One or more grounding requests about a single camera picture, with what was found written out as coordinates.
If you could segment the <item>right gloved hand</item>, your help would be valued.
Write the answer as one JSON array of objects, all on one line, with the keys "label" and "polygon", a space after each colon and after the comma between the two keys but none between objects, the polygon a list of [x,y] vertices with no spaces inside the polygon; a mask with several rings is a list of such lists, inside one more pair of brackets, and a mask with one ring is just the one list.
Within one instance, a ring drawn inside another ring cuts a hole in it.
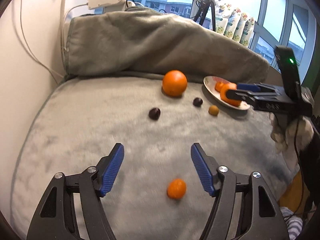
[{"label": "right gloved hand", "polygon": [[314,131],[310,120],[306,117],[292,121],[285,132],[278,125],[276,116],[271,113],[270,121],[272,125],[271,138],[275,142],[278,153],[292,152],[294,147],[298,151],[306,149],[312,141]]}]

